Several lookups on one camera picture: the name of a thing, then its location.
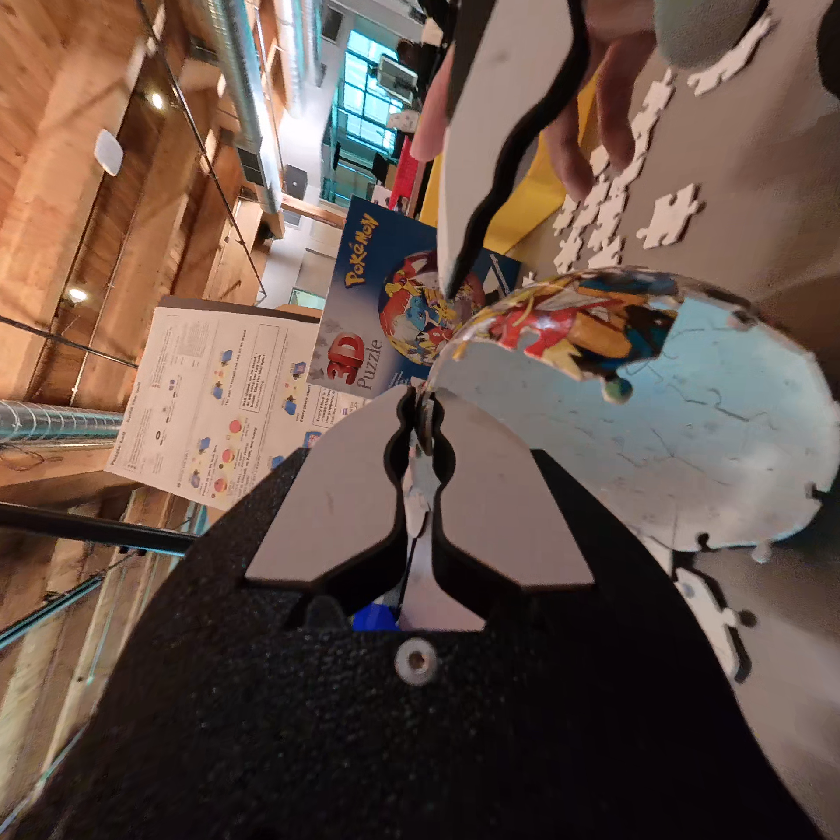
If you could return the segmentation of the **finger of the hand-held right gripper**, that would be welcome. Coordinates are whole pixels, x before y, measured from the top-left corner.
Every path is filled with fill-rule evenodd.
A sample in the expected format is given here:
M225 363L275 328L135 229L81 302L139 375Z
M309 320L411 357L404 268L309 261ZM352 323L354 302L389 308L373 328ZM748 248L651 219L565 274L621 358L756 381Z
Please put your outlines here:
M461 2L438 185L437 278L453 298L523 157L581 88L590 62L583 2Z

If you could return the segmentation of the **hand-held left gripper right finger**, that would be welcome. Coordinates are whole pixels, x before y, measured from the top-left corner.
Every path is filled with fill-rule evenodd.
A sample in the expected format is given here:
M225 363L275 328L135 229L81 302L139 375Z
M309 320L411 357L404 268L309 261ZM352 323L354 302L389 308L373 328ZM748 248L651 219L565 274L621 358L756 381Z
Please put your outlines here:
M536 595L591 589L594 575L531 449L452 392L436 391L433 402L439 588L480 617Z

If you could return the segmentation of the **black metal rail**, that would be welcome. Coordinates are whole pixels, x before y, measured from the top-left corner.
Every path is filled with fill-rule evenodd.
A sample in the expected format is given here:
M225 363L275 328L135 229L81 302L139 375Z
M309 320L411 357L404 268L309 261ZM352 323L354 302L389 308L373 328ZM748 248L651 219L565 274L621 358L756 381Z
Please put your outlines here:
M1 503L2 529L41 537L68 539L118 549L164 553L182 557L198 540L189 532L92 518L66 512Z

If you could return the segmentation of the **smooth silver pipe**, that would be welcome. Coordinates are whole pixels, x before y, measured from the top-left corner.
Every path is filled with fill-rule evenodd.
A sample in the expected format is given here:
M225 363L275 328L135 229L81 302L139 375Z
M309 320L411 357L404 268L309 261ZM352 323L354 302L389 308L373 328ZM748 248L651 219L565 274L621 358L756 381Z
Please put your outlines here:
M299 119L322 81L322 3L275 1L286 111Z

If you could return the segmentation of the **blue plastic bin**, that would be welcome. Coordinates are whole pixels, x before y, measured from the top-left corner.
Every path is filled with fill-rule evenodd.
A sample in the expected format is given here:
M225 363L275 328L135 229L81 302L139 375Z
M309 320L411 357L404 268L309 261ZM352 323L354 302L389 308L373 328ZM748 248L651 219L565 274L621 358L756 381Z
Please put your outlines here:
M362 632L398 632L400 627L391 607L373 602L362 607L352 617L352 629Z

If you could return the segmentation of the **brown cardboard board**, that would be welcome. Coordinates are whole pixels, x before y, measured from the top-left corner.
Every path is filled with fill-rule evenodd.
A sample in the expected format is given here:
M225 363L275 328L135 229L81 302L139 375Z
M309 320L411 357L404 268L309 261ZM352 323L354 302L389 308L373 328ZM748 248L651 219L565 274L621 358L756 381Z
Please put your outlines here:
M174 296L163 297L158 308L193 310L201 312L231 312L260 318L275 318L296 320L319 324L322 318L322 310L302 307L297 304L286 304L278 308L262 308L257 306L246 306L244 304L229 303L224 301L213 301L197 298L178 298Z

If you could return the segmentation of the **red box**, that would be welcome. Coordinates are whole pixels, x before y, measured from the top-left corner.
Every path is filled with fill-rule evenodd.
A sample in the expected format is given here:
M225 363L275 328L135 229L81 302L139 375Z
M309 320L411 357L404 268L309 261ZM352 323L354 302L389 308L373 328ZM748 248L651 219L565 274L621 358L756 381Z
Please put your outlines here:
M417 204L424 177L427 171L427 163L419 161L413 155L412 135L404 135L404 142L399 160L395 168L395 175L391 187L391 194L388 199L388 208L394 212L413 217L414 207Z

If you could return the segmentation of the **colourful puzzle ball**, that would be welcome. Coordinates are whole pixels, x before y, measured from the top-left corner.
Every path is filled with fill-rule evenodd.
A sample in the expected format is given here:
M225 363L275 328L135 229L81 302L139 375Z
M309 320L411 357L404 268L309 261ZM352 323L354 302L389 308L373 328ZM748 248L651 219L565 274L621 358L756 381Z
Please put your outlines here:
M814 354L749 301L668 272L589 268L512 292L427 383L673 551L749 548L766 563L838 472L838 404Z

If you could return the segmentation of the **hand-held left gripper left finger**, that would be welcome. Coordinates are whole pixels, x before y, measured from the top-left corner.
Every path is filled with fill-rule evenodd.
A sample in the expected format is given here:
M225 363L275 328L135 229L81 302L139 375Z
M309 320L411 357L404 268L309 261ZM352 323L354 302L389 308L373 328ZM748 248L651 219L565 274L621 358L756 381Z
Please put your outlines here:
M247 568L248 583L329 596L350 615L400 583L415 407L412 386L393 387L304 451Z

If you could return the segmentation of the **person's right hand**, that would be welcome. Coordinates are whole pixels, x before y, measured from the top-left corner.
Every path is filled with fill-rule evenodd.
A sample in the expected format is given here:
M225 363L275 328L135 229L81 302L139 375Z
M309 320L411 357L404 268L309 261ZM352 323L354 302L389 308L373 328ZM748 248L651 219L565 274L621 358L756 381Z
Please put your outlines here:
M595 100L600 142L616 169L630 165L635 139L628 112L634 85L656 48L655 2L594 1L585 3L590 40L590 64L583 84L597 75ZM448 49L443 64L428 90L417 130L412 156L427 163L443 151L448 87L455 46ZM554 173L576 201L584 199L594 185L588 158L581 151L579 112L572 101L542 132Z

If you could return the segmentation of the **ribbed silver air duct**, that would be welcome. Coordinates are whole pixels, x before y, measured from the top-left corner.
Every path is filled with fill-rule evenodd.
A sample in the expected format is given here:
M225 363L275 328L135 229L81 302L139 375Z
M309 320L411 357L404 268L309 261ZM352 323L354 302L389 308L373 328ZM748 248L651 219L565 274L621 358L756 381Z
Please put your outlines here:
M238 132L235 148L245 179L267 214L279 214L279 154L261 83L259 58L244 1L204 1L218 65L233 103Z
M111 445L122 423L122 413L1 401L3 446Z

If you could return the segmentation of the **printed instruction sheet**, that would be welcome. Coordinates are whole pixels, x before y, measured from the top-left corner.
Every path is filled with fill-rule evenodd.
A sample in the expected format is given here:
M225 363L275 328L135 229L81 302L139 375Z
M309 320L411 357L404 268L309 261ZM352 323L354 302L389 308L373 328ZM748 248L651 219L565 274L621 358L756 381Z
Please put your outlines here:
M229 510L366 400L308 382L319 325L156 308L105 470Z

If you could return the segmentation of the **printed puzzle box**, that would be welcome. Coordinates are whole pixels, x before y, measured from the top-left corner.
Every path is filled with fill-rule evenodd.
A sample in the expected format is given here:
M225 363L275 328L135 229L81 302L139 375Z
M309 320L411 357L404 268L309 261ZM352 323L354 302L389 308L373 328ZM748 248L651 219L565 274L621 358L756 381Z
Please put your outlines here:
M428 377L460 328L513 292L522 264L483 248L450 298L438 287L436 229L350 201L308 382L371 400Z

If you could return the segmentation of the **white wall device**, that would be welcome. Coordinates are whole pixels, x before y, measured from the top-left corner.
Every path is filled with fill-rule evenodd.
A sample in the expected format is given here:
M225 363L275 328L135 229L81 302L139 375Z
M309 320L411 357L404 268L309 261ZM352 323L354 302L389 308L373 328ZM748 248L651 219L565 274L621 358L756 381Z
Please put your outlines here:
M101 129L94 145L94 159L104 173L117 176L123 165L124 151L118 139L107 129Z

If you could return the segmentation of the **yellow bin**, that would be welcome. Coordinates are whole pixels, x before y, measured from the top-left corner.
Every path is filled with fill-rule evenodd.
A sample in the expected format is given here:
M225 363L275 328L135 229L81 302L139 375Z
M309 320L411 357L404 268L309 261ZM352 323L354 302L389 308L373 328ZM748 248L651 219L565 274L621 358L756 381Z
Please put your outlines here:
M597 74L585 85L577 97L579 113L578 141L588 155L597 141L585 140L587 127L596 123L595 89ZM486 232L484 247L499 254L507 253L547 218L556 214L566 197L565 187L557 177L551 163L545 132L536 145L528 150L528 160L523 159L517 174L517 183L507 201L491 220ZM418 220L436 228L440 181L444 164L441 153L427 166L428 179L422 204L418 200Z

